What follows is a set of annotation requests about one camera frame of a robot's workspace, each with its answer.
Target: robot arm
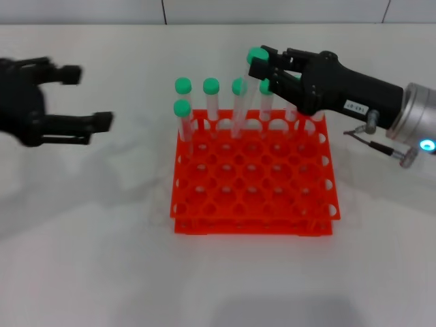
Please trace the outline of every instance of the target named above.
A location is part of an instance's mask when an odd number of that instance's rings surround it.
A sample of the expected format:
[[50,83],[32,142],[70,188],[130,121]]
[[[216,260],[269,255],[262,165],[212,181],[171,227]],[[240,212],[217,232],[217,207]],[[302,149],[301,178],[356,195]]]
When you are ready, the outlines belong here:
[[76,85],[81,75],[79,66],[57,67],[46,57],[0,59],[0,131],[15,136],[25,146],[89,144],[92,134],[109,131],[111,112],[82,117],[46,114],[39,85],[48,82]]
[[[344,134],[400,159],[410,167],[418,149],[436,154],[436,91],[416,84],[405,90],[396,85],[353,72],[342,66],[329,51],[319,54],[287,49],[283,54],[262,46],[268,61],[254,58],[249,75],[270,80],[270,91],[294,104],[298,111],[312,116],[328,109],[351,116],[366,125]],[[286,71],[301,73],[301,79]],[[410,146],[406,154],[376,142],[367,142],[356,134],[374,134],[376,127],[386,136]]]

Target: test tube rack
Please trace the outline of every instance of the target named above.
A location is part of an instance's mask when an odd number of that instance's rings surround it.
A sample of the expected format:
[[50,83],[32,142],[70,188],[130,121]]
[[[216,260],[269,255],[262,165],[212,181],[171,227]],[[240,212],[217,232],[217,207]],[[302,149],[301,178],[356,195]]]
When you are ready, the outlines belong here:
[[194,110],[191,143],[178,137],[170,216],[179,234],[332,234],[340,219],[325,118],[284,110],[259,120],[249,110],[240,138],[221,128],[233,110],[217,121]]

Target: white table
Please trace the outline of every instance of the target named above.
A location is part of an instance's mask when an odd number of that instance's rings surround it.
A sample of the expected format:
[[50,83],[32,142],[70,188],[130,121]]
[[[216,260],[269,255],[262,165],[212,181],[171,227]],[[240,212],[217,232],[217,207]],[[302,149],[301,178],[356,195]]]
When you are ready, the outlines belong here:
[[0,27],[2,57],[84,66],[79,87],[46,87],[49,111],[116,112],[88,147],[0,138],[0,326],[434,326],[436,183],[342,136],[357,121],[327,117],[343,217],[332,237],[180,236],[168,212],[177,77],[192,79],[199,107],[203,79],[218,78],[228,108],[248,48],[267,44],[332,50],[354,70],[436,87],[435,35],[426,25]]

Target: green cap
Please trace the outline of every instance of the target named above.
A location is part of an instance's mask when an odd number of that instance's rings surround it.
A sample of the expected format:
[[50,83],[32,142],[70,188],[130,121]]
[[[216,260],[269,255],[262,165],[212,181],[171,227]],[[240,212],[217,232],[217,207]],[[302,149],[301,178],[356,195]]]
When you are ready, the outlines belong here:
[[259,58],[261,60],[267,61],[269,59],[270,55],[268,54],[268,51],[262,48],[251,48],[247,55],[247,62],[249,65],[251,65],[251,62],[253,58]]
[[191,113],[191,105],[188,100],[177,100],[174,103],[174,113],[177,117],[188,117]]
[[273,94],[273,92],[271,92],[269,90],[269,87],[270,87],[270,81],[269,80],[265,79],[265,80],[261,81],[260,87],[259,87],[260,93],[264,94],[264,95],[271,95],[271,94]]
[[219,82],[216,78],[207,78],[203,82],[203,91],[206,94],[214,95],[219,92]]
[[232,83],[232,92],[235,95],[244,95],[247,92],[247,83],[244,83],[242,77],[237,78]]
[[178,94],[188,94],[192,91],[191,81],[186,77],[176,79],[176,92]]

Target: blue indicator light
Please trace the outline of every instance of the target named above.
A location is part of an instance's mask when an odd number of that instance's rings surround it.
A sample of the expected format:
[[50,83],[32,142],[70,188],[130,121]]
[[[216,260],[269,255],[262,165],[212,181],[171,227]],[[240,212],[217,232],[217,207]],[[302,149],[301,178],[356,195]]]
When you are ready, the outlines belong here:
[[420,146],[422,150],[428,152],[432,152],[436,149],[436,144],[432,140],[422,140]]

